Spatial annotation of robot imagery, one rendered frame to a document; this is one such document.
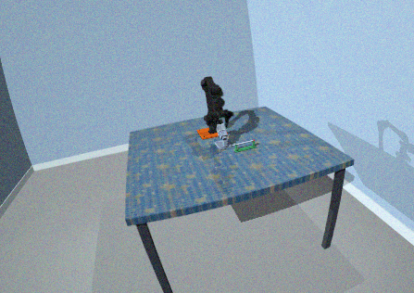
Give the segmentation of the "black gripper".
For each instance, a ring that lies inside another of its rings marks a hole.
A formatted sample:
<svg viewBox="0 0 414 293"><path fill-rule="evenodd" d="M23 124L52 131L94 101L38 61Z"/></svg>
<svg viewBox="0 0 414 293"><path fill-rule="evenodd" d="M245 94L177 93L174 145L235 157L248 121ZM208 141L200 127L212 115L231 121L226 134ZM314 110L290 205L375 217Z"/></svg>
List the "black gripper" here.
<svg viewBox="0 0 414 293"><path fill-rule="evenodd" d="M217 118L218 116L215 116L215 109L217 109L217 110L221 110L222 108L218 108L218 107L213 107L213 110L214 110L214 115L205 115L204 116L204 120L205 121L208 121L208 122L210 122L210 124L211 124L211 126L213 127L213 129L215 130L215 127L214 127L214 122L213 122L213 118ZM234 114L233 114L233 112L231 112L231 111L229 111L229 114L227 114L226 115L226 117L225 117L225 123L226 123L226 127L228 127L228 122L229 122L229 119L232 117L232 116L234 116Z"/></svg>

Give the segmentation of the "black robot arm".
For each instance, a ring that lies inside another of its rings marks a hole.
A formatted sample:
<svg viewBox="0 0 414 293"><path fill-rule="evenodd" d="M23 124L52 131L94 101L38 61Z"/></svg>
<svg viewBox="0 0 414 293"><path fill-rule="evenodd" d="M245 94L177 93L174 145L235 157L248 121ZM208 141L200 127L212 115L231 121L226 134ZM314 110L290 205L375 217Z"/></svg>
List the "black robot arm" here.
<svg viewBox="0 0 414 293"><path fill-rule="evenodd" d="M219 118L225 118L227 114L229 114L229 110L225 109L223 110L223 107L225 105L225 101L223 98L221 98L224 94L222 92L221 87L218 84L215 84L213 82L213 79L211 76L205 77L201 81L201 87L206 93L206 99L207 99L207 115L214 115L213 107L222 108L221 110L215 109L215 116L218 116L217 118L213 118L214 127L215 127L215 121ZM217 115L216 115L217 114ZM217 133L216 127L215 130L211 126L210 122L206 121L207 126L209 127L209 133Z"/></svg>

